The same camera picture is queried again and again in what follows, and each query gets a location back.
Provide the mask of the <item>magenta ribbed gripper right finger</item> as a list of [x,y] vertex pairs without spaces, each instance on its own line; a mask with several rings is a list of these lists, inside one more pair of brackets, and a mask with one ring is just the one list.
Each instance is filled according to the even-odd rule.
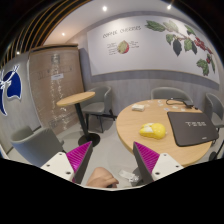
[[144,184],[183,169],[168,153],[159,154],[138,142],[133,143],[133,153]]

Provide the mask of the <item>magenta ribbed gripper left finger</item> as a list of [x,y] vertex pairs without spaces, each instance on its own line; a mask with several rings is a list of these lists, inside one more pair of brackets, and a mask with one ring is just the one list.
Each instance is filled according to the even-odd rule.
[[87,142],[68,153],[57,153],[42,166],[42,169],[70,182],[80,184],[92,152],[93,144]]

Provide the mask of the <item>bare human hand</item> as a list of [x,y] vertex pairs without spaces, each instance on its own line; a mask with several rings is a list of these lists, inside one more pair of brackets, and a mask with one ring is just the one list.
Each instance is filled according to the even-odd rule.
[[103,167],[95,168],[87,181],[87,186],[97,188],[116,188],[118,184],[119,181]]

